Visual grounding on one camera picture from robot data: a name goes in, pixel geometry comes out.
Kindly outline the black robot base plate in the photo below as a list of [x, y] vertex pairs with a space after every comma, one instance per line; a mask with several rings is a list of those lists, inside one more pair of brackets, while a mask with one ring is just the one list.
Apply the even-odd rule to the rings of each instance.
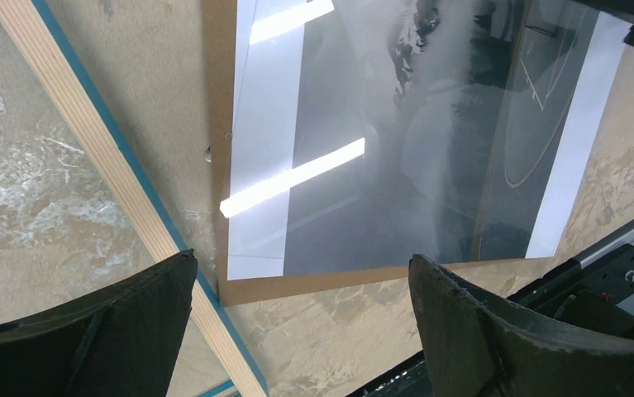
[[[588, 269], [568, 260], [540, 279], [504, 297], [552, 318], [567, 318], [572, 308], [602, 313], [608, 318], [634, 316], [609, 302], [618, 287], [605, 280], [614, 261], [602, 259]], [[435, 396], [423, 350], [356, 390], [358, 396]]]

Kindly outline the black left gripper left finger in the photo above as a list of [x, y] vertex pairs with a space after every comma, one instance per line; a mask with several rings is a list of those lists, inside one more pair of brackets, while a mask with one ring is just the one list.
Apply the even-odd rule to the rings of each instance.
[[129, 278], [0, 324], [0, 396], [164, 396], [198, 262], [181, 251]]

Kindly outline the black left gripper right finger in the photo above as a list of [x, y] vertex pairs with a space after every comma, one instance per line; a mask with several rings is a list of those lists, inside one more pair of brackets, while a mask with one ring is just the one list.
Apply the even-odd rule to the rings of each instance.
[[634, 396], [634, 319], [552, 318], [423, 255], [408, 284], [435, 396]]

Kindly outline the grey landscape photo print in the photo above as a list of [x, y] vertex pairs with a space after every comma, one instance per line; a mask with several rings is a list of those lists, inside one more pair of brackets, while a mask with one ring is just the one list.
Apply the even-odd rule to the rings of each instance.
[[629, 24], [578, 1], [240, 1], [226, 277], [553, 256]]

